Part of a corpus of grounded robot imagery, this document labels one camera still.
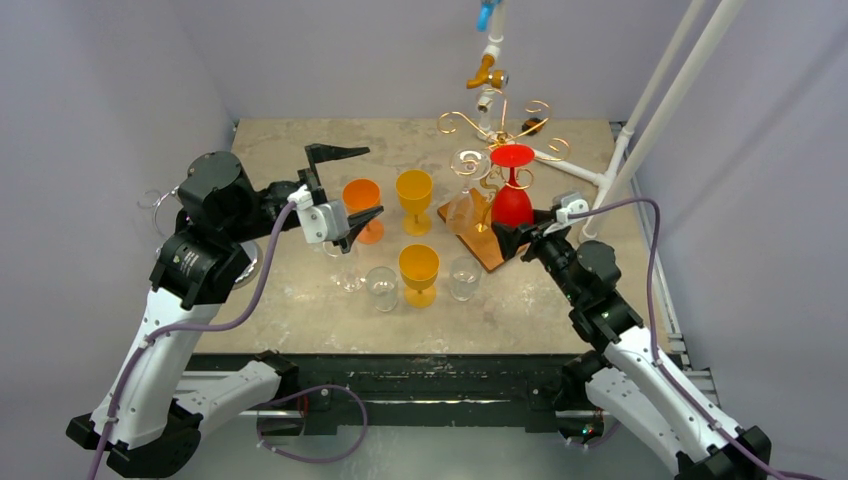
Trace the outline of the red plastic wine glass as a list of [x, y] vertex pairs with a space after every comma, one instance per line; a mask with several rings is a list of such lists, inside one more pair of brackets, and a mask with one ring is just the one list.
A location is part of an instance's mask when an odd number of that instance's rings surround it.
[[528, 186], [518, 182], [519, 172], [525, 171], [534, 157], [532, 148], [519, 144], [500, 146], [492, 151], [493, 165], [506, 168], [509, 173], [493, 200], [492, 223], [511, 227], [534, 223], [532, 202], [526, 192]]

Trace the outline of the clear tall flute glass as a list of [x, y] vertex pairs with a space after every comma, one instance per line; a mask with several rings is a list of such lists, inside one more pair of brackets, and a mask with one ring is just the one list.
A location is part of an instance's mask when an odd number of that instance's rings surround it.
[[448, 204], [445, 223], [456, 235], [464, 234], [473, 224], [474, 201], [472, 183], [486, 177], [491, 169], [489, 154], [482, 150], [463, 149], [457, 151], [450, 168], [462, 181], [460, 190]]

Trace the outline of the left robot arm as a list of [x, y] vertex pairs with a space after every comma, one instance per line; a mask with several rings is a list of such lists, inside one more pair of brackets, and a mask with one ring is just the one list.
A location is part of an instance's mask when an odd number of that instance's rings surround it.
[[321, 163], [357, 157], [360, 147], [314, 143], [294, 181], [256, 189], [239, 158], [227, 151], [201, 155], [176, 188], [181, 209], [160, 247], [146, 308], [120, 372], [101, 404], [73, 418], [66, 434], [94, 452], [89, 476], [101, 464], [126, 479], [163, 479], [181, 470], [201, 440], [252, 409], [309, 411], [310, 390], [296, 364], [266, 351], [205, 388], [179, 394], [178, 384], [205, 333], [231, 330], [216, 316], [250, 264], [247, 242], [301, 229], [310, 244], [351, 250], [381, 206], [348, 213], [321, 185]]

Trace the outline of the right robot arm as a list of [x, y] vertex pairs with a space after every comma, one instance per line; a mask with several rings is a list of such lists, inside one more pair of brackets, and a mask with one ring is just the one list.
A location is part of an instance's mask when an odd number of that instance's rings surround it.
[[551, 221], [492, 226], [501, 254], [537, 260], [572, 307], [569, 318], [591, 351], [570, 362], [559, 397], [610, 413], [677, 479], [764, 479], [771, 442], [744, 428], [703, 394], [659, 349], [656, 335], [617, 291], [614, 249], [573, 247]]

